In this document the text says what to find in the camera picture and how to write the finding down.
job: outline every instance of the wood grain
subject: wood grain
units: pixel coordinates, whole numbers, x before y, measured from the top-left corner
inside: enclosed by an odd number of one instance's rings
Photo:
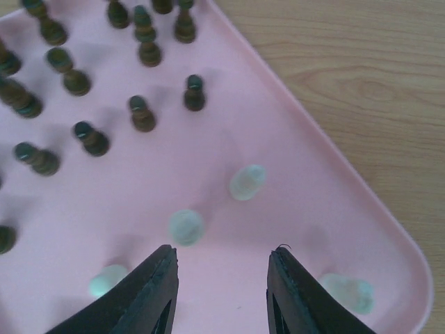
[[[423,249],[445,333],[445,2],[217,2]]]

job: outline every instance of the pink surface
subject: pink surface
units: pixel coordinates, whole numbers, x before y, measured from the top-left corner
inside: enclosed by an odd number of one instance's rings
[[[19,228],[0,256],[0,334],[43,333],[87,306],[103,266],[133,269],[171,244],[168,219],[187,208],[204,216],[207,233],[194,247],[174,245],[173,333],[268,333],[268,256],[279,244],[315,277],[333,271],[374,285],[375,310],[359,318],[378,333],[419,331],[433,299],[421,251],[219,9],[196,4],[191,45],[172,36],[176,12],[153,15],[164,55],[156,68],[140,65],[134,27],[112,29],[105,10],[105,1],[51,3],[70,32],[65,46],[92,78],[85,97],[68,95],[45,63],[35,20],[17,12],[0,21],[24,62],[14,77],[46,106],[34,120],[0,106],[0,214]],[[194,73],[207,89],[199,113],[182,105]],[[159,117],[152,133],[131,126],[132,95]],[[80,120],[110,136],[107,155],[89,157],[73,139]],[[40,177],[14,161],[20,141],[58,152],[60,171]],[[248,164],[265,166],[268,179],[253,200],[236,202],[228,182]]]

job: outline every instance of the dark peg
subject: dark peg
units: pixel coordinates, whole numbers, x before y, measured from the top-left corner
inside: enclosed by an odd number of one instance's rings
[[[17,233],[14,228],[0,226],[0,254],[4,254],[13,249]]]
[[[109,0],[108,9],[106,14],[108,20],[116,29],[125,29],[130,24],[128,10],[120,3],[119,0]]]
[[[74,135],[82,142],[86,152],[94,157],[101,157],[108,152],[110,142],[102,133],[87,122],[78,122],[73,128]]]
[[[61,47],[54,47],[47,52],[48,63],[55,71],[63,74],[63,85],[74,96],[83,96],[91,89],[88,76],[78,70],[74,70],[71,56]]]
[[[152,0],[152,5],[158,14],[168,14],[173,10],[173,0]]]
[[[40,35],[49,45],[62,45],[67,41],[65,28],[49,16],[47,5],[43,0],[22,0],[22,5],[29,15],[39,20]]]
[[[156,30],[153,28],[152,19],[144,6],[134,8],[134,35],[140,42],[139,59],[145,66],[154,67],[162,61],[161,50],[154,42]]]
[[[19,72],[22,67],[22,62],[18,57],[4,45],[0,39],[0,74],[8,77]]]
[[[192,43],[196,38],[196,27],[190,16],[194,0],[179,0],[179,15],[175,23],[175,37],[181,43]]]
[[[190,111],[199,111],[206,104],[204,82],[196,74],[187,78],[187,90],[184,93],[184,104]]]
[[[18,161],[30,165],[40,175],[51,176],[56,174],[59,158],[51,151],[39,150],[30,143],[20,143],[14,148],[14,156]]]
[[[131,121],[134,127],[141,132],[150,132],[156,127],[156,118],[148,109],[144,98],[136,95],[129,100]]]
[[[0,100],[23,118],[34,118],[42,113],[42,102],[11,78],[0,77]]]

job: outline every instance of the vial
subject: vial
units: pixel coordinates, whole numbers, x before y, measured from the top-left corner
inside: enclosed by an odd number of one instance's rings
[[[364,280],[337,273],[323,275],[319,283],[344,308],[359,315],[367,315],[374,306],[374,288]]]
[[[204,219],[193,210],[175,212],[170,218],[170,234],[181,246],[192,246],[204,235]]]
[[[127,268],[119,264],[112,264],[103,268],[101,273],[90,281],[90,294],[96,298],[102,297],[127,275]]]
[[[241,169],[230,181],[230,194],[235,200],[253,198],[266,181],[266,170],[260,165],[249,165]]]

